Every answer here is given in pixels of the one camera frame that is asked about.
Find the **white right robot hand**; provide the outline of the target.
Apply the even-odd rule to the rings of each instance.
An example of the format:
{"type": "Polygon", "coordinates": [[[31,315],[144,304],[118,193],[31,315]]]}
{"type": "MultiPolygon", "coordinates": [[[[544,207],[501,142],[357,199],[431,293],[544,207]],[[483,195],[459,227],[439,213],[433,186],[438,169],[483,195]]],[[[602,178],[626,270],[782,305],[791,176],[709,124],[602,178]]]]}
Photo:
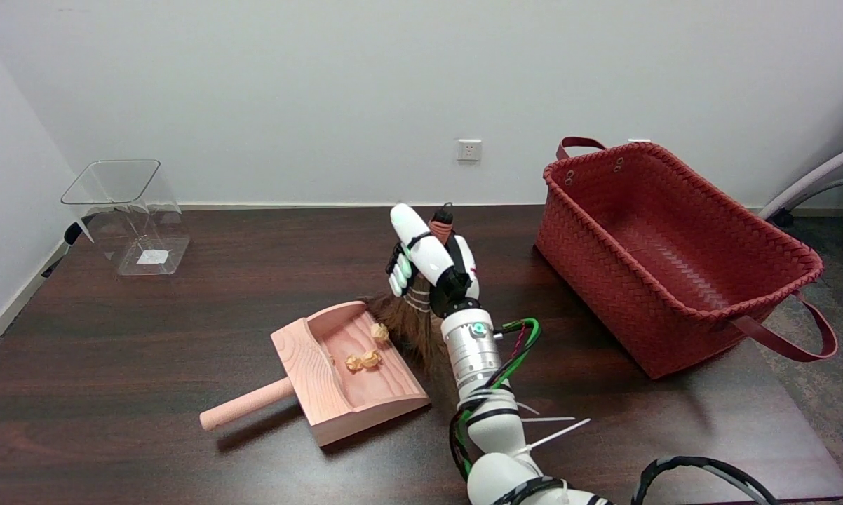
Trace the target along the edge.
{"type": "Polygon", "coordinates": [[[386,266],[393,295],[405,297],[422,277],[430,284],[429,304],[435,316],[480,310],[475,258],[464,237],[454,232],[452,204],[438,208],[429,221],[405,203],[393,206],[389,215],[398,236],[386,266]]]}

